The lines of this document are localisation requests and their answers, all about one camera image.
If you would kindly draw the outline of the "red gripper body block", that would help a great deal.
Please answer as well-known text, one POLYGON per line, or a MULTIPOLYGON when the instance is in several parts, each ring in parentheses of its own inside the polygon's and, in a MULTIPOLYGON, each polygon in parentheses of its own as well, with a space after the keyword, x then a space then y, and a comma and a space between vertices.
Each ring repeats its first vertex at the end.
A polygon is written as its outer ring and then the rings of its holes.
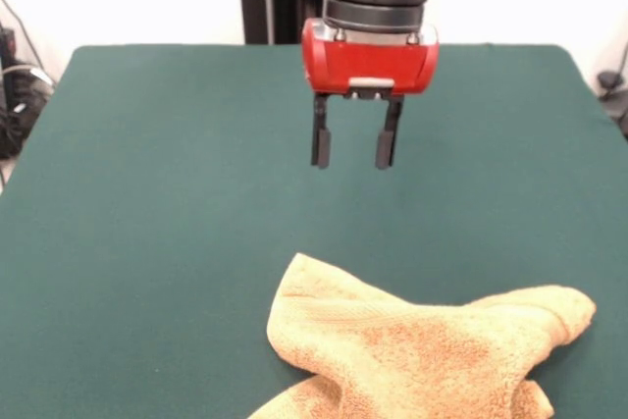
POLYGON ((436 71, 440 48, 432 26, 407 33, 371 33, 333 27, 321 19, 305 22, 301 46, 313 91, 336 95, 362 89, 420 94, 436 71))

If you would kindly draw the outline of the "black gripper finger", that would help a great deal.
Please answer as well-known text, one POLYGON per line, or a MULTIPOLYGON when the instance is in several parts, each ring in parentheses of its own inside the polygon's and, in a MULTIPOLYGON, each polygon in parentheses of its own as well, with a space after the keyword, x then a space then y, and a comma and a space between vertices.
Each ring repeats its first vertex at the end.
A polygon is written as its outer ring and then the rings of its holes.
POLYGON ((398 124, 403 110, 403 97, 396 96, 388 100, 384 127, 378 135, 376 148, 376 167, 380 170, 393 165, 398 124))
POLYGON ((311 165, 319 169, 326 169, 330 163, 331 133, 327 127, 328 98, 328 94, 314 94, 311 165))

